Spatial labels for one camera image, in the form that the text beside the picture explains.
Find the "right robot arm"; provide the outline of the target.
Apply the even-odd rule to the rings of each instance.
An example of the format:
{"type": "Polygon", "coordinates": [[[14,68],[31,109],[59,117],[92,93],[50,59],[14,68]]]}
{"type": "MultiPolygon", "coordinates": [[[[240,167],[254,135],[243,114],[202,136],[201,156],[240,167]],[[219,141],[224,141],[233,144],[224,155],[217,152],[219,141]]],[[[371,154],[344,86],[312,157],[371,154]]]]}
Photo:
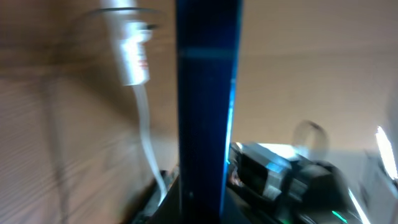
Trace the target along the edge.
{"type": "Polygon", "coordinates": [[[249,223],[367,223],[341,171],[290,145],[229,148],[227,188],[249,223]]]}

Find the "blue-screen Galaxy smartphone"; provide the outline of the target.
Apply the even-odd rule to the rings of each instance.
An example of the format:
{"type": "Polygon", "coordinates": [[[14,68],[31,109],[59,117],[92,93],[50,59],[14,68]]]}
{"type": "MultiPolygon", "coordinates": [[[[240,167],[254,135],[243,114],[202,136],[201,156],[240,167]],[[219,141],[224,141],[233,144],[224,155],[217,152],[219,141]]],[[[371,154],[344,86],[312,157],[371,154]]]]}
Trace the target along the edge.
{"type": "Polygon", "coordinates": [[[242,2],[176,3],[180,212],[184,223],[223,216],[242,2]]]}

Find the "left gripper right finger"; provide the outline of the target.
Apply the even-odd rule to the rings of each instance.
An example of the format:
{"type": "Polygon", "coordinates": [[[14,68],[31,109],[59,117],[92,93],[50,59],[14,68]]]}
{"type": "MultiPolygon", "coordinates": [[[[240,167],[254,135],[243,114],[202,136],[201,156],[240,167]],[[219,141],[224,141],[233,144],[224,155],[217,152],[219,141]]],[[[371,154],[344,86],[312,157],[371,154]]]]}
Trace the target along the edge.
{"type": "Polygon", "coordinates": [[[271,224],[274,221],[251,210],[234,191],[226,188],[222,224],[271,224]]]}

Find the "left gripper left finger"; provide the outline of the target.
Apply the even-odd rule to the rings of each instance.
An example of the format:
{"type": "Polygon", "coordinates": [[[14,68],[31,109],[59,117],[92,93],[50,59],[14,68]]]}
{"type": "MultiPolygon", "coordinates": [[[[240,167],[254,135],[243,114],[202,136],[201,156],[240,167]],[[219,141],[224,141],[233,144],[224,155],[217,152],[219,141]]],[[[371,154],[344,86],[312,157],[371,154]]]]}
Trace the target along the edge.
{"type": "Polygon", "coordinates": [[[180,187],[179,177],[170,182],[166,197],[159,205],[160,193],[157,187],[133,218],[133,224],[179,224],[180,187]]]}

